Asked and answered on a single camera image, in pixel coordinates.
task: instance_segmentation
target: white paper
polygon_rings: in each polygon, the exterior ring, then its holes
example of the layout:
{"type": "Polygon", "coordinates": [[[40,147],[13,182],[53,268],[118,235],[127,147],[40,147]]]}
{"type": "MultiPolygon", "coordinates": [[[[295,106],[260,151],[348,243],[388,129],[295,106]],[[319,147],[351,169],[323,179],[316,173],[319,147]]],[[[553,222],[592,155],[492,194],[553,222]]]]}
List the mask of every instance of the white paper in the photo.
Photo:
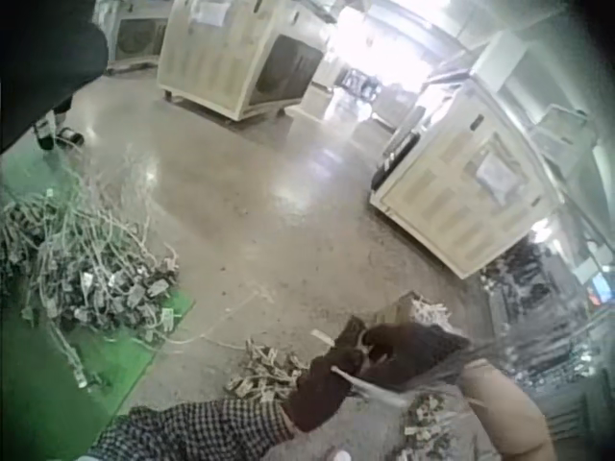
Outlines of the white paper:
{"type": "Polygon", "coordinates": [[[487,187],[501,206],[507,195],[521,183],[521,178],[496,154],[489,153],[477,170],[477,179],[487,187]]]}
{"type": "Polygon", "coordinates": [[[193,21],[200,22],[201,24],[222,27],[230,6],[231,3],[212,3],[197,0],[192,5],[191,18],[193,21]]]}

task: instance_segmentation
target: beige machine cabinet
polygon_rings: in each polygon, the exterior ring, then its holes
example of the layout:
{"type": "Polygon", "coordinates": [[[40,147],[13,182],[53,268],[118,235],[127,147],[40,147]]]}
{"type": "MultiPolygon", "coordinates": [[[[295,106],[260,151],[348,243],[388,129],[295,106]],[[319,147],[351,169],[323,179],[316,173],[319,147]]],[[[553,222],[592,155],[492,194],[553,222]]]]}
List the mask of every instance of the beige machine cabinet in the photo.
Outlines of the beige machine cabinet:
{"type": "Polygon", "coordinates": [[[419,123],[420,141],[371,203],[464,279],[550,214],[557,197],[488,91],[466,79],[439,92],[447,96],[419,123]]]}
{"type": "Polygon", "coordinates": [[[175,0],[159,86],[232,120],[298,104],[326,49],[322,17],[291,0],[175,0]]]}

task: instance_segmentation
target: checkered shirt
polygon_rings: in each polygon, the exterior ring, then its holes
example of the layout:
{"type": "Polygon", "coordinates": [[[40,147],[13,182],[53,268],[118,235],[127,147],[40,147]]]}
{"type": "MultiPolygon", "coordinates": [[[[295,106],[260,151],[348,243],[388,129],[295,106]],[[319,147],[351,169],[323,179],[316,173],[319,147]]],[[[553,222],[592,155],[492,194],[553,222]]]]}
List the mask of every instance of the checkered shirt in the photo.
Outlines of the checkered shirt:
{"type": "Polygon", "coordinates": [[[215,400],[164,411],[133,408],[87,455],[102,461],[257,460],[291,437],[277,403],[215,400]]]}

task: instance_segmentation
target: polished floor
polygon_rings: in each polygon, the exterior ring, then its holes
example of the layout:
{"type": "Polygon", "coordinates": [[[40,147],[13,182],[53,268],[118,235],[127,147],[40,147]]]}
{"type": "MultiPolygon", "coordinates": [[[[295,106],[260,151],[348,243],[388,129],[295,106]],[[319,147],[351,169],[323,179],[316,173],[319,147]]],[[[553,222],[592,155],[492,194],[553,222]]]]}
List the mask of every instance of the polished floor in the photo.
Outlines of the polished floor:
{"type": "Polygon", "coordinates": [[[343,92],[311,88],[282,117],[226,124],[176,98],[155,73],[104,77],[80,91],[69,125],[86,136],[90,174],[154,240],[175,248],[194,306],[127,405],[218,397],[246,338],[308,359],[350,314],[410,289],[453,323],[488,335],[475,280],[461,281],[367,205],[390,136],[343,92]],[[200,337],[226,346],[214,344],[200,337]]]}

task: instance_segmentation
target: gloved hand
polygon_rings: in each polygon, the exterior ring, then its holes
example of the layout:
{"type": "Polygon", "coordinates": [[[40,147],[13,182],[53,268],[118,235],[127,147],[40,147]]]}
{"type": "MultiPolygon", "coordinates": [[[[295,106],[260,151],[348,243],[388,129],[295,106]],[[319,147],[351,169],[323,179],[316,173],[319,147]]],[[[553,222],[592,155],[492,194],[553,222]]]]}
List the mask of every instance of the gloved hand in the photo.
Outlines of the gloved hand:
{"type": "Polygon", "coordinates": [[[358,336],[365,325],[352,317],[327,354],[312,360],[309,371],[297,381],[297,389],[282,404],[288,419],[303,431],[310,432],[332,417],[351,390],[351,385],[331,371],[334,365],[356,375],[363,353],[356,349],[358,336]]]}
{"type": "Polygon", "coordinates": [[[426,327],[406,322],[369,328],[362,343],[372,348],[369,358],[374,365],[360,378],[383,388],[404,390],[411,379],[466,348],[470,341],[436,325],[426,327]]]}

